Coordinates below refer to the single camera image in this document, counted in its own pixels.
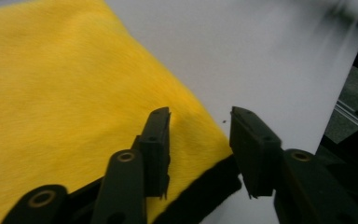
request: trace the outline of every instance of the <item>yellow towel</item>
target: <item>yellow towel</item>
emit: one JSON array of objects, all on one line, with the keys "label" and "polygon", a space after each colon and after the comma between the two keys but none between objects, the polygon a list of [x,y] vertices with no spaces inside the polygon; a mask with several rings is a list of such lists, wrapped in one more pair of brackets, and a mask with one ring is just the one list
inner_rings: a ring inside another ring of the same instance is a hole
[{"label": "yellow towel", "polygon": [[163,106],[171,182],[166,201],[147,199],[148,222],[230,154],[223,133],[102,0],[0,7],[0,221],[31,189],[101,177]]}]

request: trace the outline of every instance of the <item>white table surface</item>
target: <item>white table surface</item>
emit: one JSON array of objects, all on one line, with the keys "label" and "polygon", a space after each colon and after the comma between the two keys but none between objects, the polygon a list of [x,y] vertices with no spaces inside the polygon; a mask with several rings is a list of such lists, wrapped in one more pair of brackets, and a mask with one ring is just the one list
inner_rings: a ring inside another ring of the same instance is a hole
[{"label": "white table surface", "polygon": [[[258,114],[282,148],[316,151],[358,50],[358,0],[106,2],[227,136],[236,105]],[[249,200],[242,188],[202,223],[278,219],[272,198]]]}]

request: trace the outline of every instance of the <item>screw hole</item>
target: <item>screw hole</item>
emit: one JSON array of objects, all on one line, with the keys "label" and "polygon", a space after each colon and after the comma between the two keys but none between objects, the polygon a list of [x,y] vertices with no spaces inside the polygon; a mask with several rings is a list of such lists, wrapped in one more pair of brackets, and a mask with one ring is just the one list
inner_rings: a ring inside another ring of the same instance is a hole
[{"label": "screw hole", "polygon": [[126,162],[126,161],[132,161],[133,158],[135,158],[135,155],[132,152],[125,152],[121,153],[118,157],[118,161]]},{"label": "screw hole", "polygon": [[298,161],[310,161],[310,156],[303,152],[293,152],[292,157]]},{"label": "screw hole", "polygon": [[51,203],[55,196],[56,192],[54,190],[47,189],[40,191],[28,201],[28,206],[33,208],[43,207]]}]

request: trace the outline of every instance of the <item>yellow microfiber cloth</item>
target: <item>yellow microfiber cloth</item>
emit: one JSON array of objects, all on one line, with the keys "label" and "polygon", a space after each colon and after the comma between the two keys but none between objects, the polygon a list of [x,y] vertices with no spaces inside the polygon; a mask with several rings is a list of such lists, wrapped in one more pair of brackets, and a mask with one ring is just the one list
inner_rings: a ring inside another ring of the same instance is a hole
[{"label": "yellow microfiber cloth", "polygon": [[163,106],[172,112],[171,182],[167,200],[147,198],[149,223],[180,219],[167,206],[186,204],[174,202],[231,154],[224,134],[103,1],[0,7],[0,222],[31,189],[72,192],[101,177]]}]

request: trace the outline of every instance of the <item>white surface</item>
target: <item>white surface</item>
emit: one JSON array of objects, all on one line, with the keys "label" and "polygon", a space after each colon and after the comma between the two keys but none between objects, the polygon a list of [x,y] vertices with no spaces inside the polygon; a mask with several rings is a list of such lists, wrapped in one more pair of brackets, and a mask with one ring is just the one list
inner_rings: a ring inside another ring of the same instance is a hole
[{"label": "white surface", "polygon": [[[107,2],[226,134],[241,106],[283,148],[315,152],[358,50],[358,0]],[[272,199],[250,201],[242,188],[202,223],[245,222],[278,223]]]}]

